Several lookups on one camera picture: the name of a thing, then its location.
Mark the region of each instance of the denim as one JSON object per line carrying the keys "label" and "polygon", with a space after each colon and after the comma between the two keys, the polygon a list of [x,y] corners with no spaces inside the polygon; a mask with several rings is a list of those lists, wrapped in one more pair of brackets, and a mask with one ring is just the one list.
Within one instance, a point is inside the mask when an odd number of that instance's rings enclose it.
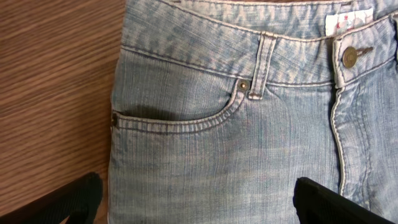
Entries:
{"label": "denim", "polygon": [[[369,8],[325,36],[326,15]],[[397,10],[127,0],[109,223],[299,223],[299,177],[398,222]],[[346,68],[350,46],[364,53]]]}

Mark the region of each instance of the white label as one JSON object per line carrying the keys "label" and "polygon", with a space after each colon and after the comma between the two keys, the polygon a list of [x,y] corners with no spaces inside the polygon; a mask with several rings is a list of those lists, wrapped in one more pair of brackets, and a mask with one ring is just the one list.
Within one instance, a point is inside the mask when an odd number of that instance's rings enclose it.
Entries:
{"label": "white label", "polygon": [[373,9],[326,16],[326,36],[342,34],[373,21]]}

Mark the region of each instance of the belt loop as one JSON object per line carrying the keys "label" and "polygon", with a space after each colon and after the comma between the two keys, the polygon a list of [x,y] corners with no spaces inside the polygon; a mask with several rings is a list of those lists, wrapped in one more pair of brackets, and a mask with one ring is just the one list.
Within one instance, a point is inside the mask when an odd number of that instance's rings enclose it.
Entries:
{"label": "belt loop", "polygon": [[262,33],[260,37],[259,50],[257,52],[256,68],[254,69],[253,82],[249,93],[249,99],[261,100],[266,88],[269,63],[274,51],[276,38]]}

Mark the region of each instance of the wooden table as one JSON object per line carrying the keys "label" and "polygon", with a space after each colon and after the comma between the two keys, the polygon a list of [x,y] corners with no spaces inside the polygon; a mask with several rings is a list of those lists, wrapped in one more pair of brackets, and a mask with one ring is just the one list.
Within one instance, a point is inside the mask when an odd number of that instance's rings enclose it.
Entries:
{"label": "wooden table", "polygon": [[106,223],[122,0],[0,1],[0,216],[94,171]]}

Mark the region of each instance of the contrast stitching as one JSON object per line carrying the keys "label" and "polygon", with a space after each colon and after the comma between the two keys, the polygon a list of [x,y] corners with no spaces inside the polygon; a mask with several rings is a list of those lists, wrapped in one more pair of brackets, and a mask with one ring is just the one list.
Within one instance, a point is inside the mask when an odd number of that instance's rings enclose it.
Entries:
{"label": "contrast stitching", "polygon": [[222,72],[222,71],[219,71],[219,70],[213,70],[211,68],[204,67],[202,65],[197,65],[197,64],[194,64],[194,63],[183,62],[181,60],[176,60],[176,59],[174,59],[174,58],[172,58],[170,56],[159,55],[157,53],[148,52],[146,50],[142,50],[142,49],[139,49],[137,47],[133,47],[133,46],[126,45],[126,44],[122,44],[121,48],[124,49],[124,50],[130,51],[130,52],[136,52],[136,53],[144,54],[146,56],[154,57],[154,58],[157,58],[159,60],[165,60],[167,62],[173,62],[174,61],[173,63],[177,63],[178,62],[178,64],[182,64],[182,65],[185,65],[185,66],[188,66],[188,67],[191,67],[191,68],[194,68],[193,66],[195,66],[195,67],[197,67],[196,69],[199,69],[199,70],[204,70],[204,71],[213,72],[213,73],[219,73],[220,75],[225,75],[225,76],[229,76],[229,77],[233,77],[233,78],[243,78],[243,79],[248,79],[248,80],[251,80],[251,78],[252,78],[252,77],[249,77],[249,76],[242,76],[242,75]]}
{"label": "contrast stitching", "polygon": [[347,36],[347,35],[353,35],[353,34],[355,34],[355,33],[357,33],[357,32],[360,32],[360,31],[362,31],[362,30],[364,30],[364,29],[371,28],[371,27],[373,27],[373,26],[379,24],[380,22],[384,22],[384,20],[390,18],[391,14],[395,14],[395,12],[392,12],[392,13],[386,15],[386,16],[383,16],[382,18],[380,18],[380,19],[378,19],[378,20],[376,20],[376,21],[374,21],[374,22],[372,22],[372,23],[369,23],[369,24],[366,25],[366,26],[363,26],[363,27],[359,27],[359,28],[357,28],[357,29],[350,30],[350,31],[348,31],[347,33],[342,34],[342,35],[339,37],[339,39],[342,39],[342,38],[344,38],[344,37]]}
{"label": "contrast stitching", "polygon": [[240,109],[240,107],[241,107],[241,105],[242,105],[243,100],[244,100],[244,97],[243,97],[243,99],[241,100],[241,102],[239,103],[238,107],[231,113],[231,115],[229,115],[226,119],[222,120],[222,122],[218,123],[217,125],[212,125],[212,126],[210,126],[210,127],[207,127],[207,128],[204,128],[204,129],[201,129],[201,130],[198,130],[198,131],[160,132],[160,131],[146,131],[146,130],[142,130],[142,129],[138,129],[138,128],[124,128],[124,127],[119,127],[119,126],[117,126],[117,128],[119,128],[119,129],[126,129],[126,130],[133,130],[133,131],[139,131],[139,132],[141,132],[141,133],[151,133],[151,134],[160,134],[160,135],[170,135],[170,134],[195,134],[195,133],[200,133],[200,132],[203,132],[203,131],[206,131],[206,130],[209,130],[209,129],[218,127],[218,126],[220,126],[220,125],[222,125],[222,124],[225,124],[225,122],[229,121],[230,117],[232,117],[232,115],[234,115],[237,111],[239,111],[239,109]]}
{"label": "contrast stitching", "polygon": [[328,86],[333,85],[334,82],[323,82],[323,83],[303,83],[303,84],[294,84],[294,83],[278,83],[278,82],[267,82],[267,85],[273,86],[283,86],[283,87],[315,87],[315,86]]}
{"label": "contrast stitching", "polygon": [[332,4],[341,4],[347,2],[353,2],[354,0],[341,0],[341,1],[314,1],[314,2],[231,2],[231,1],[205,1],[205,0],[184,0],[184,1],[191,1],[191,2],[205,2],[205,3],[212,3],[212,4],[227,4],[227,5],[238,5],[238,6],[277,6],[277,7],[289,7],[289,6],[312,6],[312,5],[332,5]]}
{"label": "contrast stitching", "polygon": [[269,66],[270,66],[270,63],[271,63],[272,53],[274,52],[275,42],[276,42],[275,39],[274,39],[274,40],[271,40],[271,46],[269,46],[269,49],[268,49],[269,52],[268,52],[267,60],[266,60],[266,63],[267,63],[266,74],[264,75],[264,77],[263,77],[263,79],[262,79],[262,82],[261,82],[261,86],[260,86],[260,91],[261,91],[261,92],[260,92],[260,95],[261,95],[261,96],[262,96],[263,93],[264,93],[264,88],[265,88],[264,83],[265,83],[265,81],[266,81],[267,78],[268,78]]}
{"label": "contrast stitching", "polygon": [[123,120],[123,121],[135,121],[135,122],[138,122],[138,123],[158,124],[158,125],[161,125],[161,126],[164,126],[164,125],[169,125],[169,126],[189,126],[189,125],[202,124],[202,123],[205,123],[205,122],[207,122],[209,120],[214,120],[214,119],[224,115],[227,111],[231,111],[235,104],[237,104],[237,103],[240,104],[243,101],[244,93],[238,90],[237,84],[235,85],[236,95],[232,97],[231,104],[228,105],[226,108],[222,109],[218,114],[210,116],[209,118],[203,118],[203,119],[199,119],[199,120],[196,120],[196,121],[185,121],[185,122],[184,121],[177,121],[180,124],[156,123],[156,122],[150,122],[150,121],[143,121],[143,120],[141,120],[139,118],[121,118],[121,117],[119,117],[118,119]]}
{"label": "contrast stitching", "polygon": [[319,40],[326,40],[326,39],[335,38],[335,35],[332,35],[332,36],[328,36],[328,37],[319,37],[319,38],[316,38],[316,39],[308,39],[308,40],[305,40],[305,39],[299,39],[299,38],[294,38],[294,37],[288,37],[288,36],[280,35],[280,34],[273,34],[273,33],[270,33],[270,32],[264,32],[264,31],[258,31],[258,30],[245,29],[245,28],[243,28],[243,27],[234,26],[234,25],[228,24],[228,23],[226,23],[226,22],[217,21],[216,19],[212,19],[212,18],[210,18],[210,17],[203,16],[203,15],[201,15],[201,14],[198,14],[198,13],[196,13],[196,12],[193,12],[193,11],[190,11],[190,10],[187,10],[187,9],[184,9],[184,8],[182,8],[182,7],[179,7],[179,6],[175,5],[175,4],[170,4],[169,2],[165,2],[165,1],[163,1],[163,0],[158,0],[158,1],[160,1],[160,2],[162,2],[162,3],[164,3],[164,4],[166,4],[166,5],[168,5],[168,6],[170,6],[170,7],[174,7],[174,8],[176,8],[176,9],[180,10],[180,11],[189,13],[189,14],[191,14],[191,15],[193,15],[193,16],[196,16],[196,17],[199,17],[199,18],[208,20],[208,21],[210,21],[210,22],[212,22],[212,23],[215,23],[215,24],[219,24],[219,25],[221,25],[221,26],[223,26],[223,27],[229,27],[229,28],[232,28],[232,29],[245,31],[245,32],[249,32],[249,33],[252,33],[252,34],[262,34],[262,33],[265,33],[266,35],[271,36],[271,37],[280,37],[281,39],[294,40],[294,41],[297,41],[297,42],[317,42],[317,41],[319,41]]}
{"label": "contrast stitching", "polygon": [[260,40],[260,43],[261,43],[260,55],[258,56],[258,63],[256,63],[255,74],[253,77],[254,86],[253,86],[253,89],[250,91],[253,93],[257,93],[257,85],[258,85],[258,78],[259,78],[258,76],[260,73],[260,67],[261,67],[261,62],[262,62],[262,50],[264,48],[264,41],[266,41],[265,37],[263,35],[261,35],[261,39],[262,39],[262,41]]}
{"label": "contrast stitching", "polygon": [[389,59],[387,59],[385,62],[380,63],[379,65],[374,66],[373,68],[370,68],[369,70],[366,70],[363,73],[360,73],[357,77],[353,78],[352,80],[348,81],[345,83],[345,85],[351,84],[353,82],[355,82],[356,80],[359,80],[360,78],[364,77],[365,75],[385,66],[387,63],[389,63],[391,60],[394,60],[395,56],[390,57]]}
{"label": "contrast stitching", "polygon": [[[355,100],[355,113],[357,113],[358,115],[357,115],[357,121],[356,121],[356,124],[358,125],[358,128],[359,128],[359,130],[360,130],[360,133],[361,133],[361,138],[362,139],[364,139],[364,136],[363,136],[363,129],[362,129],[362,126],[361,126],[361,123],[360,123],[360,121],[361,121],[361,119],[362,119],[362,117],[358,117],[359,116],[359,114],[360,115],[362,115],[362,113],[358,113],[358,102],[359,102],[359,96],[361,95],[361,92],[363,92],[362,91],[362,89],[361,89],[361,84],[359,84],[358,85],[358,88],[359,88],[359,90],[358,90],[358,94],[356,95],[356,100]],[[363,148],[364,148],[364,153],[365,153],[365,158],[366,158],[366,152],[365,152],[365,150],[366,150],[366,146],[365,146],[365,143],[363,142],[363,141],[361,141],[362,142],[362,145],[363,145]],[[363,192],[363,184],[364,184],[364,181],[365,181],[365,177],[366,177],[366,173],[368,172],[368,166],[367,165],[365,165],[365,173],[363,174],[363,178],[362,178],[362,187],[361,187],[361,193],[362,193],[362,200],[363,200],[363,202],[365,201],[365,196],[364,196],[364,192]]]}
{"label": "contrast stitching", "polygon": [[[243,27],[234,26],[234,25],[228,24],[228,23],[226,23],[226,22],[217,21],[216,19],[203,16],[203,15],[201,15],[201,14],[199,14],[199,13],[196,13],[196,12],[194,12],[194,11],[191,11],[191,10],[188,10],[188,9],[185,9],[185,8],[182,8],[182,7],[180,7],[180,6],[176,5],[176,4],[171,4],[170,2],[166,2],[166,1],[164,1],[164,0],[158,0],[158,1],[164,3],[164,4],[168,5],[168,6],[174,7],[174,8],[176,8],[176,9],[180,10],[180,11],[189,13],[189,14],[191,14],[191,15],[193,15],[193,16],[196,16],[196,17],[199,17],[199,18],[202,18],[202,19],[206,19],[206,20],[208,20],[208,21],[210,21],[210,22],[213,22],[213,23],[216,23],[216,24],[225,26],[225,27],[230,27],[230,28],[233,28],[233,29],[236,29],[236,30],[241,30],[241,31],[245,31],[245,32],[250,32],[250,33],[253,33],[253,34],[262,34],[262,33],[265,33],[266,35],[269,35],[269,36],[280,37],[281,39],[293,40],[293,41],[297,41],[297,42],[316,42],[316,41],[319,41],[319,40],[332,39],[332,38],[335,38],[336,36],[339,36],[339,35],[331,35],[331,36],[328,36],[328,37],[319,37],[319,38],[316,38],[316,39],[304,40],[304,39],[288,37],[288,36],[280,35],[280,34],[273,34],[273,33],[269,33],[269,32],[266,32],[266,31],[265,31],[265,32],[264,32],[264,31],[261,32],[261,31],[257,31],[257,30],[245,29],[245,28],[243,28]],[[299,4],[309,5],[309,4],[311,4],[311,2],[305,2],[305,3],[303,3],[303,2],[298,2],[297,5],[299,5]],[[378,20],[376,20],[376,21],[374,21],[373,23],[374,23],[374,24],[377,24],[378,22],[383,21],[384,19],[388,18],[388,17],[390,16],[390,14],[389,14],[389,15],[386,15],[386,16],[384,16],[384,17],[382,17],[382,18],[380,18],[380,19],[378,19]],[[354,29],[354,30],[352,30],[352,31],[353,31],[353,32],[359,32],[360,30],[365,29],[366,27],[361,27],[361,28],[358,28],[359,30]]]}
{"label": "contrast stitching", "polygon": [[346,171],[345,171],[345,158],[344,158],[344,152],[343,152],[343,146],[341,145],[341,140],[340,140],[340,134],[337,131],[337,127],[336,127],[336,110],[337,107],[340,104],[340,99],[341,99],[341,93],[344,92],[345,87],[338,90],[338,93],[336,93],[337,96],[337,100],[336,103],[331,111],[331,123],[333,125],[333,132],[335,134],[335,138],[337,141],[337,148],[338,148],[338,152],[340,155],[340,166],[341,166],[341,182],[340,182],[340,190],[339,190],[339,194],[341,196],[343,196],[344,194],[344,187],[345,187],[345,182],[346,182]]}
{"label": "contrast stitching", "polygon": [[[363,109],[363,103],[361,104],[361,106],[362,106],[362,108],[361,108],[361,112],[362,112],[362,118],[363,118],[363,121],[365,121],[365,117],[367,118],[367,116],[366,116],[366,113],[365,113],[365,110]],[[363,129],[364,129],[364,131],[365,131],[365,136],[366,136],[366,140],[367,140],[367,143],[368,143],[368,149],[370,150],[370,145],[371,145],[371,143],[370,143],[370,137],[369,137],[369,134],[368,134],[368,131],[367,131],[367,128],[366,128],[366,124],[365,124],[365,122],[363,122]],[[364,182],[363,182],[363,186],[364,186],[364,183],[365,183],[365,180],[366,180],[366,183],[367,183],[367,186],[366,186],[366,190],[368,191],[368,197],[367,197],[367,199],[366,199],[366,201],[365,201],[365,204],[366,204],[366,202],[368,202],[368,207],[369,207],[369,210],[371,210],[371,203],[370,203],[370,187],[369,187],[369,176],[371,175],[371,172],[372,172],[372,165],[371,165],[371,155],[370,155],[370,152],[368,151],[368,153],[366,153],[365,152],[365,155],[367,155],[367,163],[366,163],[366,173],[365,173],[365,179],[364,179]]]}
{"label": "contrast stitching", "polygon": [[366,47],[366,48],[361,48],[361,49],[356,49],[357,52],[357,57],[361,57],[363,55],[366,55],[367,53],[371,52],[373,50],[373,47]]}
{"label": "contrast stitching", "polygon": [[342,70],[341,67],[340,67],[340,52],[341,52],[341,46],[343,46],[343,44],[341,44],[341,42],[339,42],[338,44],[339,44],[340,46],[338,47],[338,52],[337,52],[337,57],[336,57],[336,60],[337,60],[337,69],[340,71],[341,76],[343,77],[344,83],[346,83],[346,78],[344,77],[344,75],[343,75],[343,70]]}

